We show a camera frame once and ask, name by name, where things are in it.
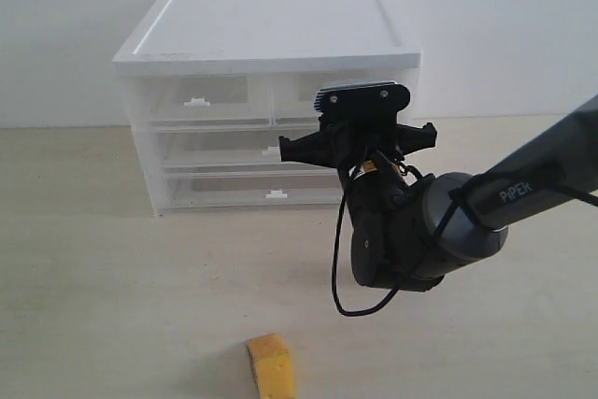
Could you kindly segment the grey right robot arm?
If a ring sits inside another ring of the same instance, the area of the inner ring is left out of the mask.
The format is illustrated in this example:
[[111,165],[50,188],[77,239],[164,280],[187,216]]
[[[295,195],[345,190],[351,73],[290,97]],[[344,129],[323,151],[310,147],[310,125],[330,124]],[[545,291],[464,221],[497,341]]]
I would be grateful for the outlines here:
[[364,286],[426,292],[450,272],[487,259],[511,224],[597,188],[597,103],[589,100],[479,174],[417,174],[408,154],[432,148],[433,125],[403,125],[403,86],[357,88],[317,96],[316,132],[281,137],[281,159],[333,168],[341,212],[353,228],[350,266]]

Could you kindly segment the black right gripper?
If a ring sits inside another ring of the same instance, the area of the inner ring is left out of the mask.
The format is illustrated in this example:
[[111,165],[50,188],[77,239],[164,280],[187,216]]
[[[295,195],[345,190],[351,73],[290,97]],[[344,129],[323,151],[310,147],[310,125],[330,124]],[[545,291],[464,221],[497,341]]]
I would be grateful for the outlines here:
[[281,135],[278,147],[283,162],[346,169],[377,152],[400,162],[408,154],[433,148],[436,139],[437,130],[429,122],[421,127],[395,124],[386,129],[343,122],[295,139]]

